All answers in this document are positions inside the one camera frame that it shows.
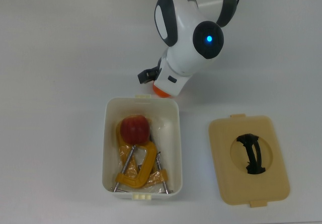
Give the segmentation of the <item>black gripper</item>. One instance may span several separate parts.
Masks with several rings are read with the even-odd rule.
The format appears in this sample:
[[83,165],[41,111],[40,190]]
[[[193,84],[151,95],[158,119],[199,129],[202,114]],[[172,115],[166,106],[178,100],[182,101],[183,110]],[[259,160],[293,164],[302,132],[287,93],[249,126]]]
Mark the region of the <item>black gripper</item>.
[[138,80],[140,84],[146,84],[151,81],[155,81],[159,75],[160,69],[157,67],[151,69],[145,69],[139,73]]

